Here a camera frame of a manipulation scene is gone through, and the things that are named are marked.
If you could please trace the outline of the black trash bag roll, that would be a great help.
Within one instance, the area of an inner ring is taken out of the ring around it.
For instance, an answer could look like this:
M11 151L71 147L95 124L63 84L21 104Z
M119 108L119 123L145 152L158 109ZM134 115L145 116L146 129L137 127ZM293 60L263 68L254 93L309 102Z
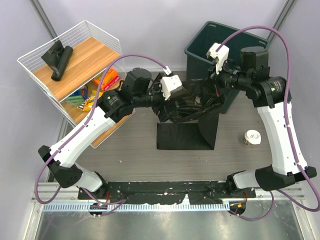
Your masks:
M62 42L57 40L41 56L42 60L53 70L51 75L53 81L59 82L62 79L72 54L72 47L68 45L64 47Z

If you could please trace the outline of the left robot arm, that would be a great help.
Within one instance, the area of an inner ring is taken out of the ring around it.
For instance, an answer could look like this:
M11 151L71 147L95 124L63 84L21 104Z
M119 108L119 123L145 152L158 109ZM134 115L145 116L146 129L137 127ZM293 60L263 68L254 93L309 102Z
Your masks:
M143 68L134 68L126 75L119 89L104 92L89 114L59 143L43 145L38 153L61 188L84 188L95 199L107 193L105 180L94 171L76 163L82 152L102 133L112 129L135 108L154 107L159 113L171 95L182 89L178 75L152 74Z

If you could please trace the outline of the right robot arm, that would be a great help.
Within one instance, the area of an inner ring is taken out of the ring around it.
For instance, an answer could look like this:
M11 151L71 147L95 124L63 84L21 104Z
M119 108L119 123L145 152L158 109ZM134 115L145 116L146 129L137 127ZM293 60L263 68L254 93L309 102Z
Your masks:
M293 130L291 98L285 98L287 81L281 76L271 77L269 52L261 46L242 48L240 65L231 68L229 48L214 43L206 56L213 59L210 79L220 88L245 92L257 109L264 124L271 150L272 164L256 170L243 170L227 176L226 193L238 197L246 188L265 191L283 189L317 176L301 154Z

